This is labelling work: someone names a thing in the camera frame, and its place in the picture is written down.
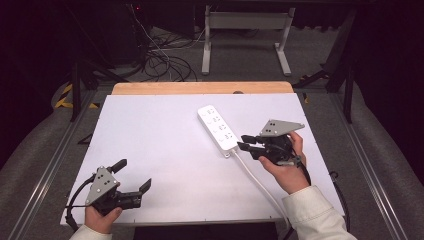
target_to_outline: white power strip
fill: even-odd
[[[237,151],[239,140],[214,106],[200,108],[197,117],[224,157],[228,158]]]

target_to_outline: white metal stand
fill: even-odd
[[[291,71],[284,54],[284,46],[289,35],[295,8],[290,8],[288,13],[239,13],[239,12],[210,12],[206,6],[205,12],[205,46],[203,48],[202,74],[209,74],[211,41],[210,30],[215,29],[284,29],[279,43],[275,49],[280,60],[285,76],[290,76]]]

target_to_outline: hand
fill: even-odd
[[[290,132],[289,136],[294,152],[301,156],[302,163],[306,166],[306,156],[303,153],[303,138],[295,132]],[[295,193],[309,186],[302,169],[296,166],[277,166],[264,156],[259,157],[259,161],[288,194]]]
[[[88,206],[85,208],[85,225],[98,233],[109,234],[112,223],[121,213],[122,208],[117,207],[108,215],[103,216],[93,206]]]

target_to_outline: yellow and black tape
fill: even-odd
[[[60,108],[60,107],[73,108],[74,107],[72,103],[65,102],[66,97],[71,92],[71,90],[72,90],[72,83],[69,82],[66,85],[65,89],[63,89],[62,95],[60,95],[59,101],[57,101],[55,108]],[[100,103],[91,103],[89,106],[89,108],[99,108],[99,107],[100,107]]]

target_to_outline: human arm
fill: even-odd
[[[290,139],[296,155],[301,156],[306,165],[303,153],[303,139],[291,132]],[[289,196],[283,198],[293,229],[299,239],[356,239],[346,231],[343,217],[333,208],[316,186],[309,186],[302,170],[296,166],[277,166],[265,157],[259,161],[271,173],[281,188]]]
[[[115,208],[106,216],[94,207],[85,208],[85,223],[72,235],[70,240],[111,240],[112,223],[121,215],[122,209]]]

